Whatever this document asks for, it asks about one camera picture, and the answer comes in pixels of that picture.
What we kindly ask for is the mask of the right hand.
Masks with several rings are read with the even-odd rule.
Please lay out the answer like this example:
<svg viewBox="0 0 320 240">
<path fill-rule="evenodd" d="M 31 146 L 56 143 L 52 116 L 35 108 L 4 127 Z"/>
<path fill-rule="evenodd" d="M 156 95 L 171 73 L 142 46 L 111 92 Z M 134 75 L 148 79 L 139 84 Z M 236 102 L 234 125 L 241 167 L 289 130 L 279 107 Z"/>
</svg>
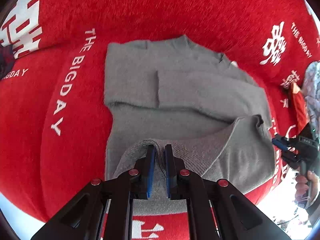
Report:
<svg viewBox="0 0 320 240">
<path fill-rule="evenodd" d="M 296 182 L 295 202 L 299 205 L 305 198 L 305 194 L 309 193 L 309 208 L 314 211 L 319 210 L 319 176 L 308 171 L 307 177 L 301 174 L 296 176 Z"/>
</svg>

